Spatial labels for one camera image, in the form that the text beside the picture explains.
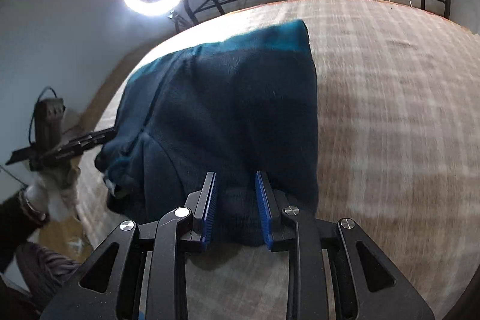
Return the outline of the left white gloved hand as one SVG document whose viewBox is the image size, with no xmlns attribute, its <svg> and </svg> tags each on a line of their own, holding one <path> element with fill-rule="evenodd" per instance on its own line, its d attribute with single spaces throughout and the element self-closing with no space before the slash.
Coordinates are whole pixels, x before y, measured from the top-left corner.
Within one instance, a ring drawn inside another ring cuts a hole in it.
<svg viewBox="0 0 480 320">
<path fill-rule="evenodd" d="M 34 173 L 25 199 L 32 209 L 50 221 L 62 222 L 76 213 L 80 168 L 70 163 Z"/>
</svg>

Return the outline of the left forearm dark sleeve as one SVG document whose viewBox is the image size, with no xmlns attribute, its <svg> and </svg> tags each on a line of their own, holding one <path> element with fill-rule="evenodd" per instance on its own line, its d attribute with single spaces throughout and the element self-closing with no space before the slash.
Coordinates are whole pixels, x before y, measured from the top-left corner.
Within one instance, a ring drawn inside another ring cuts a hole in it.
<svg viewBox="0 0 480 320">
<path fill-rule="evenodd" d="M 49 220 L 44 206 L 28 199 L 26 188 L 1 203 L 1 272 L 12 262 L 16 249 Z"/>
</svg>

